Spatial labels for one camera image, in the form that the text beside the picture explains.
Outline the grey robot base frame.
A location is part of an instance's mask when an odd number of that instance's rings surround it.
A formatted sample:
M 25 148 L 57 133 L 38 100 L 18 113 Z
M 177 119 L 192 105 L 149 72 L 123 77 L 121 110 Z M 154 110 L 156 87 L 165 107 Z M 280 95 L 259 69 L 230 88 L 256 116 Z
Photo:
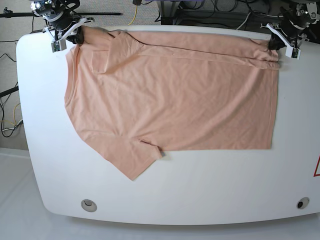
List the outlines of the grey robot base frame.
M 204 0 L 157 0 L 158 17 L 155 23 L 179 25 L 183 21 L 204 20 L 209 18 L 201 12 Z

